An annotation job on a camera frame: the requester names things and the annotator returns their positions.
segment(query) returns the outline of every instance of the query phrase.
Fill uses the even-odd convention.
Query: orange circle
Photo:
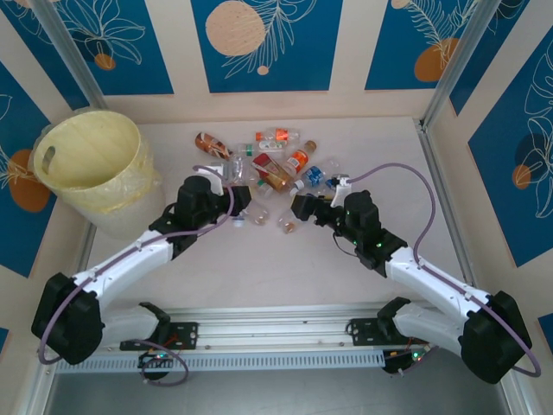
[[[440,80],[446,64],[449,62],[455,48],[457,48],[457,43],[459,43],[459,39],[446,39],[422,52],[415,64],[416,78],[421,82]],[[445,53],[443,56],[445,61],[442,60],[442,51]]]
[[[11,162],[17,164],[27,172],[29,176],[32,175],[32,173],[27,170],[30,154],[31,150],[19,150],[10,159]],[[37,214],[46,207],[48,199],[50,198],[50,190],[42,183],[39,183],[34,177],[28,179],[19,176],[11,179],[8,184],[10,186],[12,199],[21,209]]]
[[[94,63],[98,65],[100,69],[104,69],[105,71],[115,69],[115,60],[108,54],[97,54],[94,57]]]
[[[512,172],[512,182],[515,184],[515,186],[521,190],[524,190],[528,186],[530,186],[531,182],[531,172],[528,167],[524,166],[523,164],[520,164],[515,168],[515,170]]]

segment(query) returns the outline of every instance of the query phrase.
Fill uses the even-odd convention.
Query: cable
[[[154,342],[149,342],[148,340],[133,339],[133,340],[131,340],[131,342],[141,343],[144,346],[151,346],[152,348],[156,348],[158,350],[163,350],[165,353],[167,353],[171,357],[173,357],[173,359],[176,359],[177,361],[179,361],[182,364],[182,367],[184,367],[184,376],[182,376],[182,379],[179,379],[176,382],[167,382],[167,383],[157,382],[157,381],[149,380],[148,378],[146,378],[146,369],[148,368],[148,366],[151,364],[152,361],[158,361],[158,359],[152,359],[152,360],[147,361],[146,363],[144,363],[144,365],[142,366],[142,370],[140,371],[140,375],[142,376],[142,379],[143,379],[144,383],[146,383],[148,385],[152,385],[152,386],[171,387],[171,386],[182,385],[184,382],[187,381],[188,374],[189,374],[188,366],[187,366],[187,363],[184,361],[184,359],[182,359],[179,356],[179,354],[175,353],[170,348],[166,348],[166,347],[164,347],[160,344],[155,344]]]
[[[343,249],[340,245],[338,245],[338,240],[336,240],[336,232],[334,232],[332,234],[332,239],[334,239],[334,243],[336,244],[336,247],[338,249],[340,249],[343,253],[345,253],[346,255],[349,255],[350,257],[355,257],[357,258],[357,255],[355,255],[354,253],[350,253],[348,251],[346,251],[345,249]]]
[[[234,208],[234,193],[232,192],[231,185],[228,184],[226,179],[221,174],[219,174],[219,172],[217,172],[214,169],[210,169],[208,167],[200,166],[200,165],[195,165],[195,166],[193,166],[192,169],[194,171],[198,171],[199,169],[207,170],[210,173],[216,175],[223,182],[224,186],[228,190],[228,194],[229,194],[229,198],[230,198],[229,207],[228,207],[228,210],[226,212],[226,215],[223,217],[222,220],[218,221],[215,225],[212,225],[210,227],[204,227],[202,229],[198,229],[198,230],[195,230],[195,231],[173,232],[173,233],[167,233],[165,235],[156,236],[155,238],[152,238],[152,239],[149,239],[149,240],[143,242],[142,247],[149,246],[149,245],[151,245],[151,244],[153,244],[153,243],[155,243],[155,242],[157,242],[158,240],[161,240],[161,239],[174,238],[176,236],[188,236],[188,235],[195,235],[195,234],[199,234],[199,233],[204,235],[208,232],[211,232],[213,229],[216,229],[216,228],[220,227],[221,225],[223,225],[223,223],[225,223],[228,220],[228,218],[231,216],[232,209]],[[58,357],[56,357],[52,360],[48,360],[46,358],[46,346],[47,346],[48,338],[50,337],[50,334],[52,333],[52,329],[54,328],[54,325],[56,324],[56,322],[60,318],[61,313],[63,313],[63,311],[65,311],[65,309],[73,301],[73,299],[76,296],[78,296],[79,293],[87,285],[89,285],[92,281],[94,281],[96,278],[98,278],[104,272],[108,271],[115,264],[118,264],[122,260],[128,258],[131,254],[133,254],[134,252],[136,252],[138,250],[139,250],[138,246],[133,246],[128,251],[123,252],[121,255],[118,255],[116,258],[114,258],[112,261],[110,261],[106,265],[104,265],[101,268],[97,269],[96,272],[94,273],[94,277],[89,277],[89,278],[85,279],[73,291],[71,291],[71,293],[61,302],[60,306],[53,313],[52,318],[50,318],[50,321],[48,322],[48,324],[47,324],[47,326],[44,330],[44,333],[42,334],[41,344],[40,344],[39,349],[38,349],[38,360],[39,360],[40,363],[42,363],[43,365],[52,365],[52,364],[57,363],[58,361],[61,360],[61,356],[58,356]],[[161,350],[167,351],[165,348],[163,348],[163,346],[157,345],[155,343],[150,344],[150,342],[148,342],[148,344],[153,345],[153,347],[159,348]]]
[[[355,182],[358,182],[360,180],[363,180],[365,178],[367,178],[368,176],[370,175],[373,175],[374,173],[376,173],[377,171],[380,171],[382,169],[387,169],[389,167],[399,167],[401,169],[406,169],[408,171],[410,171],[411,173],[415,174],[419,179],[421,179],[421,181],[424,183],[424,187],[427,189],[427,191],[429,192],[429,196],[430,196],[430,203],[431,203],[431,212],[430,212],[430,218],[429,218],[429,221],[428,223],[426,224],[426,227],[424,227],[423,231],[421,232],[421,234],[419,235],[419,237],[416,239],[415,241],[415,245],[413,245],[413,256],[415,257],[415,262],[418,264],[418,266],[420,266],[423,270],[425,270],[427,273],[429,273],[430,275],[432,275],[433,277],[436,277],[438,278],[440,281],[442,281],[444,284],[448,285],[449,287],[453,288],[454,290],[456,290],[457,292],[459,292],[460,294],[462,294],[463,296],[465,296],[469,301],[472,301],[473,303],[477,304],[479,307],[481,307],[487,314],[489,314],[496,322],[499,323],[499,325],[501,327],[503,327],[503,329],[506,330],[507,333],[509,333],[509,335],[514,339],[514,341],[520,346],[520,348],[523,349],[523,351],[526,353],[526,355],[528,356],[528,358],[530,359],[532,365],[534,366],[534,372],[530,372],[526,369],[523,369],[521,367],[517,367],[515,366],[513,368],[513,370],[521,373],[521,374],[525,374],[527,376],[531,376],[533,378],[537,378],[539,376],[541,376],[542,374],[542,368],[540,367],[539,365],[539,362],[537,361],[537,358],[536,356],[532,353],[532,351],[528,348],[528,346],[526,346],[526,343],[524,343],[524,341],[520,338],[520,336],[515,333],[515,331],[509,326],[509,324],[507,324],[505,322],[505,320],[503,320],[495,311],[493,311],[492,309],[490,309],[487,305],[485,305],[484,303],[482,303],[478,298],[468,294],[465,290],[463,290],[461,287],[457,286],[456,284],[452,283],[451,281],[449,281],[447,278],[443,277],[442,275],[440,275],[438,272],[435,272],[431,269],[429,269],[426,265],[424,264],[421,264],[421,259],[419,258],[418,256],[418,249],[419,249],[419,246],[421,245],[421,242],[423,241],[424,237],[426,236],[426,234],[428,233],[430,227],[432,226],[432,223],[434,222],[434,219],[435,219],[435,211],[436,211],[436,206],[435,206],[435,196],[434,196],[434,191],[432,190],[432,187],[430,186],[430,183],[429,181],[426,179],[426,177],[423,176],[423,174],[421,172],[419,172],[417,169],[414,169],[413,167],[407,165],[407,164],[402,164],[402,163],[385,163],[385,164],[382,164],[378,167],[375,167],[374,169],[371,169],[369,171],[367,171],[366,173],[364,173],[363,175],[359,176],[359,177],[355,177],[354,179],[350,179],[348,180],[347,182],[348,183],[355,183]]]

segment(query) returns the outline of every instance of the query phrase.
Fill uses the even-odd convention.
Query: beige circle
[[[269,68],[267,68],[265,65],[262,65],[257,69],[257,73],[259,73],[260,75],[266,75],[267,73],[269,73]]]
[[[221,3],[207,17],[207,39],[220,54],[241,56],[259,48],[265,40],[265,26],[249,5],[230,0]]]
[[[59,2],[60,0],[50,0],[50,3]],[[14,0],[17,4],[20,6],[23,6],[26,9],[30,9],[31,5],[29,4],[29,0]]]
[[[411,0],[391,0],[390,3],[394,9],[402,9],[403,7],[407,7],[411,3]]]

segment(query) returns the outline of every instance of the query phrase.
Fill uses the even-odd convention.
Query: yellow trash bin
[[[116,112],[66,119],[36,141],[29,164],[41,182],[113,238],[138,237],[165,207],[148,143]]]

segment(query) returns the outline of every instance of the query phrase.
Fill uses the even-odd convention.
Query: orange juice bottle
[[[263,132],[256,132],[256,141],[263,140],[297,144],[300,141],[300,132],[295,128],[269,128]]]
[[[283,169],[291,175],[292,177],[296,176],[308,163],[309,156],[317,150],[317,144],[315,141],[307,141],[303,145],[302,150],[297,150],[292,156],[286,160],[283,164]]]

